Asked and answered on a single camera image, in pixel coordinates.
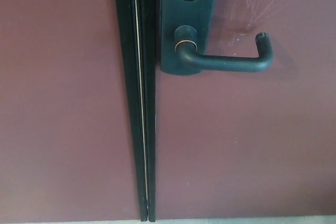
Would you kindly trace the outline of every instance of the vertical door edge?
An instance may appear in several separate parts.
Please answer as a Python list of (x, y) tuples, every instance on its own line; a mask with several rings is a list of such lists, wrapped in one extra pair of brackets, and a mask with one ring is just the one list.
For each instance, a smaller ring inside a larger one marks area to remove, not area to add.
[(142, 69), (139, 62), (139, 25), (137, 0), (115, 0), (118, 14), (120, 43), (125, 87), (137, 176), (138, 201), (141, 221), (148, 220), (148, 190), (143, 115)]
[(145, 139), (148, 180), (148, 220), (155, 222), (155, 66), (157, 47), (157, 28), (159, 0), (139, 0), (140, 31), (143, 59), (143, 81), (145, 99)]

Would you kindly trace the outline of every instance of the maroon door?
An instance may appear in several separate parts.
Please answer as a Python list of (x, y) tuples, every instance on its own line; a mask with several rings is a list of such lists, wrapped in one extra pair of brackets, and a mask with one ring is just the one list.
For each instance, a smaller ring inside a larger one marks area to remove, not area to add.
[(157, 71), (157, 218), (336, 214), (336, 0), (217, 0), (208, 53), (261, 73)]
[(115, 0), (0, 6), (0, 222), (138, 219)]

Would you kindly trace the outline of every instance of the double door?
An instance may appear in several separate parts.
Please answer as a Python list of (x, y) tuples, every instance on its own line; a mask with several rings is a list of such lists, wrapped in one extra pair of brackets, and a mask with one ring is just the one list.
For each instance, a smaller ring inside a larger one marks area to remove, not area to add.
[(1, 223), (335, 214), (336, 0), (212, 1), (267, 70), (167, 70), (173, 1), (0, 0)]

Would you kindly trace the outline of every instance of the metal strip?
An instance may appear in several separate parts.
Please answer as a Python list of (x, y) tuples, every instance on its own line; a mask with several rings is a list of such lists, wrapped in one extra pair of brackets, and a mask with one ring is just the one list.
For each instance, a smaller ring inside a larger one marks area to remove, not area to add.
[(148, 186), (144, 137), (144, 99), (139, 17), (136, 0), (115, 0), (117, 5), (121, 50), (128, 99), (138, 201), (141, 221), (148, 219)]

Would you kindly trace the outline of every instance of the black lock plate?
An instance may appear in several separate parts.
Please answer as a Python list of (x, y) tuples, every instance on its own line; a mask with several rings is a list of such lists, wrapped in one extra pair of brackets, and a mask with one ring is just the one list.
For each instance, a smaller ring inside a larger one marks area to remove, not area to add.
[(197, 52), (204, 54), (216, 0), (161, 0), (161, 70), (176, 75), (191, 75), (201, 69), (184, 66), (175, 52), (174, 32), (183, 25), (197, 30)]

